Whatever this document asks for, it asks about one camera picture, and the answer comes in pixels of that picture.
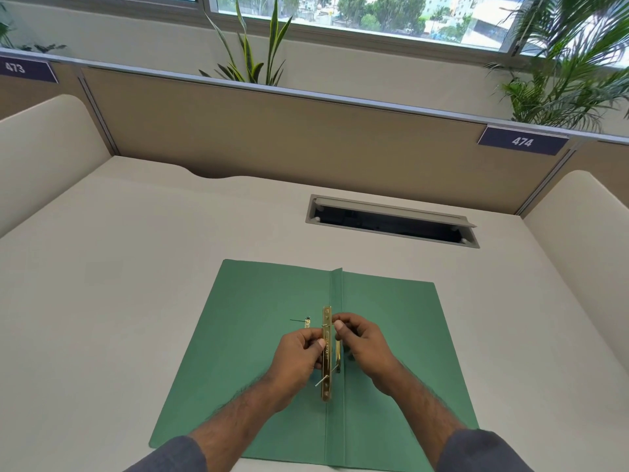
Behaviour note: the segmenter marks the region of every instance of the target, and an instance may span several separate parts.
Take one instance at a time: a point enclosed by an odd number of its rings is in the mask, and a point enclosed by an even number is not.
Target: white desk
[[[481,248],[309,225],[313,193],[463,214]],[[113,158],[0,239],[3,471],[148,453],[225,258],[434,282],[482,427],[537,472],[626,468],[629,377],[519,217]]]

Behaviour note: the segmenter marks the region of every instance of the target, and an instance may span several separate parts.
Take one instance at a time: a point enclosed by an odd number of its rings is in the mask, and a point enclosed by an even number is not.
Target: number sign
[[[568,142],[568,137],[565,136],[554,136],[495,126],[487,126],[478,141],[480,145],[546,155],[557,155],[566,142]]]
[[[20,60],[0,56],[0,74],[36,81],[59,82],[50,64],[44,61]]]

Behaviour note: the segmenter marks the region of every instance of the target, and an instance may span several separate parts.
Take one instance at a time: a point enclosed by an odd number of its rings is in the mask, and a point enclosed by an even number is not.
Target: hand
[[[391,382],[404,366],[389,349],[380,328],[354,313],[338,313],[332,317],[336,339],[352,350],[358,365],[371,378],[373,385],[391,396]]]
[[[278,405],[285,409],[308,382],[313,369],[321,369],[321,353],[325,341],[321,328],[303,328],[285,334],[279,341],[273,362],[262,378],[273,388]]]

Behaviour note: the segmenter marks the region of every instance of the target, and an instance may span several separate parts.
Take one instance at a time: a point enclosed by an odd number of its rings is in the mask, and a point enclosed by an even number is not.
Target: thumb
[[[316,363],[317,358],[321,355],[324,348],[325,348],[325,339],[319,338],[317,341],[312,343],[310,347],[307,349],[310,355],[312,355],[313,364]]]
[[[334,322],[334,329],[338,335],[341,336],[341,339],[345,342],[345,344],[350,347],[350,349],[354,349],[355,346],[358,346],[360,338],[358,338],[358,336],[355,335],[350,328],[345,326],[345,323],[341,320],[336,320]]]

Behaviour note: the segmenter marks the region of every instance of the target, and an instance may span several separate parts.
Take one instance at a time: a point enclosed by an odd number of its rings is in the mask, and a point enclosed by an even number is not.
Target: left hand
[[[276,412],[285,409],[306,386],[313,369],[321,368],[320,358],[325,341],[321,328],[303,328],[285,334],[279,341],[271,367],[263,376],[277,398]]]

